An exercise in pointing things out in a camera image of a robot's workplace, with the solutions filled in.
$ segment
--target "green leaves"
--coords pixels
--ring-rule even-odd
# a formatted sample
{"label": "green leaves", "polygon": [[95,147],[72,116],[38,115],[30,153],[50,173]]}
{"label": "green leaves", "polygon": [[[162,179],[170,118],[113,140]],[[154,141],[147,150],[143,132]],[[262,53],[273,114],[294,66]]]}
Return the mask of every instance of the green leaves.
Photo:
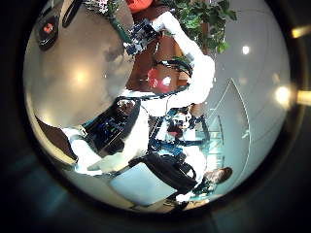
{"label": "green leaves", "polygon": [[201,26],[201,18],[199,16],[194,17],[186,22],[186,28],[197,28]]}
{"label": "green leaves", "polygon": [[[229,0],[214,4],[195,0],[162,0],[162,3],[175,9],[175,17],[181,23],[185,33],[195,40],[201,48],[222,53],[229,48],[225,41],[225,23],[229,18],[237,20],[236,13],[229,7]],[[208,32],[203,33],[202,23],[208,23]]]}
{"label": "green leaves", "polygon": [[232,19],[232,20],[237,20],[236,13],[234,11],[228,11],[227,15]]}

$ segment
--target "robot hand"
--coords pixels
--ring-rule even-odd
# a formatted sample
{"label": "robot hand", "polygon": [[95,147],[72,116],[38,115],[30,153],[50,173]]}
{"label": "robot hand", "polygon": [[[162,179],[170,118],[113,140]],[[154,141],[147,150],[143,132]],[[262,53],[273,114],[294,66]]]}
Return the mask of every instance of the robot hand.
{"label": "robot hand", "polygon": [[145,18],[140,23],[134,24],[129,30],[131,44],[124,43],[125,49],[129,55],[136,55],[147,48],[147,45],[157,38],[160,33],[156,32],[151,23]]}

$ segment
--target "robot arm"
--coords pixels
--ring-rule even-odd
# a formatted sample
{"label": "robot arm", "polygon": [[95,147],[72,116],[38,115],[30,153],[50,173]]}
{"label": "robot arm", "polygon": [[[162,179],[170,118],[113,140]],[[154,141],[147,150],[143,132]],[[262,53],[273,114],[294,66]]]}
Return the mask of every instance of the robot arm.
{"label": "robot arm", "polygon": [[161,100],[151,100],[153,103],[145,104],[146,109],[153,116],[162,116],[171,108],[182,108],[204,102],[213,87],[214,60],[203,54],[200,47],[185,34],[179,21],[171,13],[166,12],[156,18],[152,22],[152,28],[156,32],[167,30],[173,35],[183,54],[190,60],[193,70],[191,79],[188,79],[190,86],[186,90]]}
{"label": "robot arm", "polygon": [[101,175],[102,171],[100,170],[89,171],[87,169],[90,165],[100,161],[101,157],[85,141],[81,131],[76,128],[61,128],[61,131],[67,136],[73,153],[78,157],[75,171],[90,176]]}
{"label": "robot arm", "polygon": [[90,170],[100,169],[103,173],[117,172],[128,165],[128,161],[146,153],[149,143],[149,115],[141,110],[130,134],[124,139],[122,152],[106,155],[89,167]]}

